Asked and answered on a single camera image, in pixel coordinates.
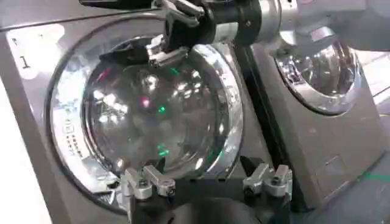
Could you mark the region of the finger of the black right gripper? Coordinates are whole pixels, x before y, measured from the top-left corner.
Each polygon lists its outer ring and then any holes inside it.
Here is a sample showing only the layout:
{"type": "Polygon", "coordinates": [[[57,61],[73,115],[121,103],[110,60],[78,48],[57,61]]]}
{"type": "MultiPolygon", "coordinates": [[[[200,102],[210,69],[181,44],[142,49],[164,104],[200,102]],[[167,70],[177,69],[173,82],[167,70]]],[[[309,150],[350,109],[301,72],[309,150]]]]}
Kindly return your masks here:
{"type": "Polygon", "coordinates": [[[174,20],[196,27],[205,15],[202,6],[186,0],[79,0],[81,5],[115,10],[165,9],[174,20]]]}
{"type": "Polygon", "coordinates": [[[101,62],[112,63],[125,67],[149,65],[153,68],[162,68],[187,58],[190,50],[179,47],[168,52],[163,48],[163,35],[138,36],[125,40],[111,51],[101,54],[101,62]]]}

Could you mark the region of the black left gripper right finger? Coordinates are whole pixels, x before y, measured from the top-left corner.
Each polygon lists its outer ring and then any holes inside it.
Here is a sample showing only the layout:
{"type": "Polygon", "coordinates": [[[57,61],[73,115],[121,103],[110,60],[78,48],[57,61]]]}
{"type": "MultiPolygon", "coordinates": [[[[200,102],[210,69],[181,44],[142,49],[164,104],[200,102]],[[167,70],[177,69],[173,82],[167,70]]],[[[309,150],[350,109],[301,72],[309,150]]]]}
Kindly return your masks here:
{"type": "Polygon", "coordinates": [[[246,156],[240,156],[239,161],[246,174],[242,180],[245,195],[252,197],[265,192],[277,198],[287,197],[291,201],[293,173],[289,166],[282,164],[275,170],[259,158],[246,156]]]}

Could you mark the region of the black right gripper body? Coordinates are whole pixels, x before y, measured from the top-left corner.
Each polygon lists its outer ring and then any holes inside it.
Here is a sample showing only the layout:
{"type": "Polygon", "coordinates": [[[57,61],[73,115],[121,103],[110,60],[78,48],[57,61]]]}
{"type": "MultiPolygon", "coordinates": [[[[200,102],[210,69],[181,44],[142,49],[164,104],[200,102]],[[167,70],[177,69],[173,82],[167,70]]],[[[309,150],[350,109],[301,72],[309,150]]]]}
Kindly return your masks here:
{"type": "Polygon", "coordinates": [[[255,0],[190,1],[202,6],[200,24],[190,27],[166,13],[164,49],[192,48],[197,44],[229,43],[247,46],[257,40],[262,9],[255,0]]]}

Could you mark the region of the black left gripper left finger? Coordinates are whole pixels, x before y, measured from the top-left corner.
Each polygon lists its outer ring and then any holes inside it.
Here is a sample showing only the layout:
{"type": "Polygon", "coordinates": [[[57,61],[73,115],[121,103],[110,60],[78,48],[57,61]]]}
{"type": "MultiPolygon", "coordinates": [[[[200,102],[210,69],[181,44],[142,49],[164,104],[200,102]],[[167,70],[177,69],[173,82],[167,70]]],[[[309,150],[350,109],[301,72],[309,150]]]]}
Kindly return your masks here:
{"type": "Polygon", "coordinates": [[[176,195],[176,181],[163,174],[166,159],[152,159],[140,170],[127,167],[121,175],[121,185],[127,188],[127,194],[138,200],[147,200],[153,196],[155,188],[161,197],[174,197],[176,195]]]}

